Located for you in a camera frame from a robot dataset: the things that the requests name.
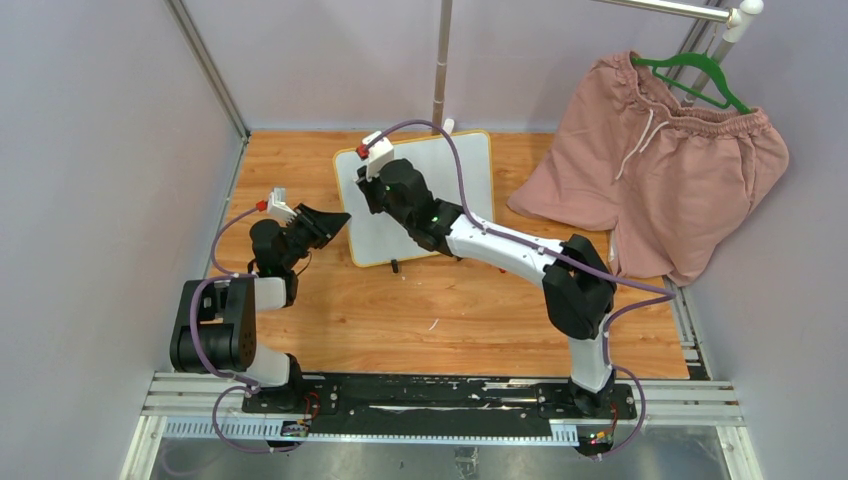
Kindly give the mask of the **yellow framed whiteboard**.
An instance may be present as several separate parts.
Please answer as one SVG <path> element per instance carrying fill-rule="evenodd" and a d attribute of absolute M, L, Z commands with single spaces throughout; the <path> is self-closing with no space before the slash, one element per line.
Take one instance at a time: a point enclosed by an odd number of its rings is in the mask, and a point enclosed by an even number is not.
<path fill-rule="evenodd" d="M 495 219 L 493 166 L 489 134 L 483 130 L 455 133 L 452 139 L 461 161 L 466 200 L 471 211 L 485 220 Z M 394 142 L 397 158 L 406 158 L 419 170 L 435 197 L 460 202 L 455 159 L 441 136 L 419 137 Z M 366 268 L 423 258 L 430 253 L 420 248 L 387 214 L 370 213 L 355 184 L 364 162 L 352 149 L 338 151 L 332 161 L 343 210 L 351 215 L 347 224 L 351 256 L 356 266 Z"/>

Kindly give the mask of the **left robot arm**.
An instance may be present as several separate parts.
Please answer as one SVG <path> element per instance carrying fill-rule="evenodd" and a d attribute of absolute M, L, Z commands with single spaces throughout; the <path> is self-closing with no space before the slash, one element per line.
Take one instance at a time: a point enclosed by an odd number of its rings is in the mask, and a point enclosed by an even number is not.
<path fill-rule="evenodd" d="M 173 369 L 233 380 L 253 407 L 317 414 L 321 397 L 316 387 L 304 380 L 293 355 L 260 342 L 257 316 L 294 304 L 298 262 L 324 248 L 350 219 L 348 213 L 300 204 L 254 223 L 246 272 L 184 284 L 169 344 Z"/>

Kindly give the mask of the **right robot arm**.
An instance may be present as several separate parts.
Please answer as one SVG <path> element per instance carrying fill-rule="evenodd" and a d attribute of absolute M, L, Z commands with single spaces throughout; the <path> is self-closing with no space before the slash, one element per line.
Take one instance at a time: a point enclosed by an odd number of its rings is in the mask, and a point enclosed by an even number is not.
<path fill-rule="evenodd" d="M 550 323 L 568 341 L 570 404 L 589 418 L 610 408 L 615 370 L 603 330 L 616 287 L 588 239 L 538 239 L 487 222 L 435 197 L 407 159 L 388 162 L 374 177 L 359 167 L 356 185 L 371 213 L 388 215 L 424 250 L 478 260 L 539 287 Z"/>

